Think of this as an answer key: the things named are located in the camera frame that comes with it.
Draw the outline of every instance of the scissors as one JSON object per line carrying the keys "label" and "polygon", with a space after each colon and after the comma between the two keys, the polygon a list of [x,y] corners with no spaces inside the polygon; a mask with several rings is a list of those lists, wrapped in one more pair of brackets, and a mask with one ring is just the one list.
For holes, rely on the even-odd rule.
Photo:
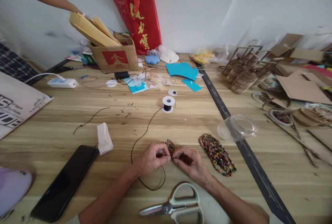
{"label": "scissors", "polygon": [[[193,190],[195,196],[190,199],[176,200],[175,194],[183,186],[189,186]],[[170,200],[167,203],[146,208],[140,211],[139,214],[141,216],[169,214],[170,217],[175,221],[175,223],[179,224],[177,218],[180,215],[191,214],[195,212],[197,212],[200,216],[200,224],[203,224],[204,216],[202,208],[200,206],[200,198],[198,196],[197,190],[190,183],[183,182],[175,188],[173,194],[170,196]]]}
{"label": "scissors", "polygon": [[58,66],[56,68],[54,68],[53,73],[62,73],[65,71],[69,71],[69,70],[75,70],[75,69],[82,69],[85,68],[84,66],[79,66],[79,67],[70,67],[70,66]]}

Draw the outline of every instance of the colorful bead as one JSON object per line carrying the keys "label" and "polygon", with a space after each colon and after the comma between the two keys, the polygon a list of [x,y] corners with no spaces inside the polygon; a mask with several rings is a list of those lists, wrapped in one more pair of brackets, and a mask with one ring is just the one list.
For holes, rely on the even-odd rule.
{"label": "colorful bead", "polygon": [[172,156],[173,153],[174,153],[174,151],[175,151],[175,149],[177,149],[177,147],[175,146],[175,144],[171,140],[169,140],[169,139],[167,139],[166,142],[162,141],[162,143],[166,144],[167,149],[168,149],[170,155]]}
{"label": "colorful bead", "polygon": [[[204,134],[199,137],[198,142],[208,153],[211,163],[216,171],[226,177],[230,177],[236,172],[235,165],[232,162],[230,155],[217,139],[210,134]],[[217,165],[219,165],[226,173],[221,172],[220,169],[217,168]]]}

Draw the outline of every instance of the power strip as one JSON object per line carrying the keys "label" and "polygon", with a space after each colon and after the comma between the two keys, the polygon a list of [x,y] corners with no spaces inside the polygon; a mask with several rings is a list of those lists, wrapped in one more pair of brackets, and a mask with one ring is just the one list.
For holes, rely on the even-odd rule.
{"label": "power strip", "polygon": [[58,87],[58,88],[75,88],[78,85],[78,82],[74,79],[52,79],[47,82],[48,85],[51,87]]}

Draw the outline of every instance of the red logo on box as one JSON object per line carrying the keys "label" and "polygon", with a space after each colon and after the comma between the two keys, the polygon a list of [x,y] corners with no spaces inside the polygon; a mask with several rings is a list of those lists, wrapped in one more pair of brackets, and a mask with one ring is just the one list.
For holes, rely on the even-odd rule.
{"label": "red logo on box", "polygon": [[103,51],[103,56],[109,65],[128,64],[128,59],[125,51]]}

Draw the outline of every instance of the blue sponge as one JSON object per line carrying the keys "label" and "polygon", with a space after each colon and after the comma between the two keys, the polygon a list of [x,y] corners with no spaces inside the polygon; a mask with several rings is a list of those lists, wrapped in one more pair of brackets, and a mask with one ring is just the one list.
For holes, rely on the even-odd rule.
{"label": "blue sponge", "polygon": [[147,64],[155,65],[158,64],[159,62],[160,59],[158,56],[149,55],[145,57],[145,63]]}

